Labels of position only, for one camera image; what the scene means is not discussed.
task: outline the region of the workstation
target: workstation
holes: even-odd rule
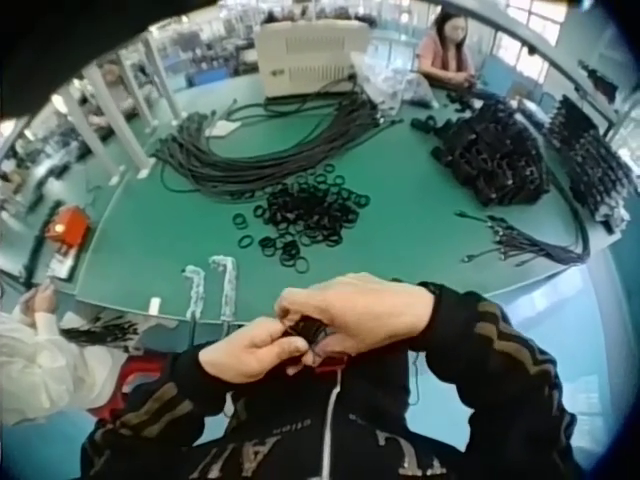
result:
[[[79,72],[104,125],[91,124],[73,82],[56,93],[73,139],[33,162],[16,192],[26,207],[40,202],[3,213],[3,286],[53,276],[83,304],[177,320],[146,344],[180,350],[269,314],[286,287],[345,272],[495,296],[585,264],[629,221],[633,168],[608,147],[625,112],[498,5],[432,3],[428,19],[442,4],[492,29],[489,49],[497,33],[518,40],[575,96],[541,108],[482,80],[462,90],[417,80],[420,42],[385,28],[387,2],[238,7],[215,28],[172,19]],[[381,43],[381,63],[361,60]],[[394,44],[413,52],[402,74],[389,65]],[[482,79],[485,59],[474,60]],[[110,61],[126,111],[105,82]],[[5,139],[3,161],[28,124]],[[516,135],[524,147],[499,145]]]

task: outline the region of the white zipper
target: white zipper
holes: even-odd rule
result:
[[[336,406],[336,398],[340,393],[342,385],[342,369],[337,371],[336,386],[333,387],[329,404],[327,405],[327,416],[324,424],[324,436],[322,439],[322,473],[320,477],[312,480],[331,480],[331,426],[333,424],[333,410]]]

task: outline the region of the white machine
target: white machine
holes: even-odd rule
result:
[[[255,34],[258,68],[267,98],[308,95],[354,72],[350,54],[365,53],[369,26],[353,20],[280,22]],[[351,84],[336,84],[339,92]]]

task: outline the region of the white pillar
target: white pillar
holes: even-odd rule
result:
[[[113,131],[122,142],[122,146],[140,169],[138,178],[146,177],[149,174],[155,159],[147,156],[138,143],[138,140],[133,135],[129,125],[127,125],[127,121],[122,116],[120,109],[113,102],[113,98],[111,98],[111,94],[104,83],[100,69],[98,69],[95,63],[91,63],[82,70],[82,74],[93,87],[96,101],[102,109],[102,113],[109,121],[111,128],[113,128]]]
[[[135,76],[133,75],[131,67],[129,66],[129,62],[127,62],[122,50],[118,52],[118,61],[120,63],[120,73],[122,74],[122,79],[127,85],[129,92],[131,93],[133,102],[136,105],[136,110],[138,110],[140,118],[145,124],[146,132],[152,132],[158,126],[158,121],[151,115],[149,107],[147,106],[147,102],[145,101],[140,88],[138,88]]]
[[[71,118],[73,125],[76,127],[76,130],[85,141],[93,155],[96,157],[100,163],[106,168],[107,172],[111,175],[111,180],[109,181],[109,185],[117,185],[120,182],[120,176],[124,171],[124,166],[118,167],[114,161],[109,157],[104,145],[100,141],[100,138],[93,131],[89,122],[87,121],[87,117],[85,116],[82,108],[78,104],[78,101],[75,99],[71,90],[69,90],[69,85],[66,84],[60,90],[58,90],[58,95],[64,101],[64,105],[67,109],[67,115]]]
[[[151,34],[149,33],[142,34],[140,36],[140,42],[144,47],[147,60],[158,81],[160,94],[167,101],[167,105],[169,105],[169,110],[171,111],[171,115],[173,116],[173,124],[177,125],[184,117],[187,116],[187,114],[182,111],[182,109],[178,105],[176,97],[173,95],[173,92],[169,88],[167,73],[165,72],[164,66],[162,65],[162,60],[160,59],[160,55],[158,54],[158,50],[156,49],[155,42],[153,38],[151,38]]]

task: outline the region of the orange tool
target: orange tool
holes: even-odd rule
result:
[[[45,236],[60,247],[71,250],[82,245],[89,226],[89,217],[80,207],[62,207],[49,223]]]

